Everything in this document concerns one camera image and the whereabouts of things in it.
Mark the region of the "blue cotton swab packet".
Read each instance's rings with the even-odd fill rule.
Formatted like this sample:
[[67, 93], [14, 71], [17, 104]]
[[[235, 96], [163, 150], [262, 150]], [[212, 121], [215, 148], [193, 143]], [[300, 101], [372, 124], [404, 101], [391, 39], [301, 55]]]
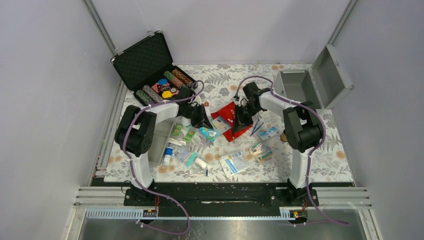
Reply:
[[226, 131], [230, 130], [231, 125], [221, 116], [218, 116], [211, 122], [212, 127], [201, 127], [200, 133], [205, 137], [206, 140], [213, 143], [216, 138]]

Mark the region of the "red first aid pouch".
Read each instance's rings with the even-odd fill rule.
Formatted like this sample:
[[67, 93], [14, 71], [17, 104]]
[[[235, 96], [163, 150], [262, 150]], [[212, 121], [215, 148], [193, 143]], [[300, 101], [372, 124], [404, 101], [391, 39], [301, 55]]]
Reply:
[[233, 130], [234, 123], [236, 120], [235, 106], [236, 105], [234, 102], [230, 102], [229, 104], [222, 107], [218, 111], [211, 113], [211, 117], [213, 119], [221, 117], [230, 125], [231, 128], [223, 133], [224, 137], [226, 138], [228, 142], [232, 142], [234, 139], [237, 139], [253, 126], [252, 124], [250, 124], [242, 130], [238, 130], [238, 131]]

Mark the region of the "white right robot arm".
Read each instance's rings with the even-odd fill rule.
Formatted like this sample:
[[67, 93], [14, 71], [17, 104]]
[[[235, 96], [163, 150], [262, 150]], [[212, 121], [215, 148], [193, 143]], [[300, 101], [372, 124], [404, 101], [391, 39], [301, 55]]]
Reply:
[[297, 102], [283, 97], [269, 87], [260, 89], [250, 82], [242, 88], [246, 103], [235, 105], [233, 130], [239, 132], [253, 124], [253, 116], [260, 111], [271, 111], [282, 118], [283, 134], [292, 148], [292, 169], [288, 181], [294, 187], [287, 191], [287, 201], [293, 206], [301, 205], [307, 194], [312, 151], [325, 138], [324, 124], [313, 103]]

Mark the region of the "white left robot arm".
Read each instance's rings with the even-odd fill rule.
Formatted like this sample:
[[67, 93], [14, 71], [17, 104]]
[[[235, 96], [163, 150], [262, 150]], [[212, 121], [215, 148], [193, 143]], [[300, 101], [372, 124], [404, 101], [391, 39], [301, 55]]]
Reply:
[[139, 188], [135, 197], [144, 206], [152, 204], [155, 200], [155, 192], [149, 188], [154, 178], [150, 172], [148, 152], [153, 145], [156, 125], [183, 117], [189, 120], [193, 128], [213, 128], [205, 106], [194, 102], [198, 95], [189, 87], [183, 86], [179, 93], [169, 100], [165, 99], [145, 107], [130, 105], [125, 109], [114, 141], [129, 158], [130, 181]]

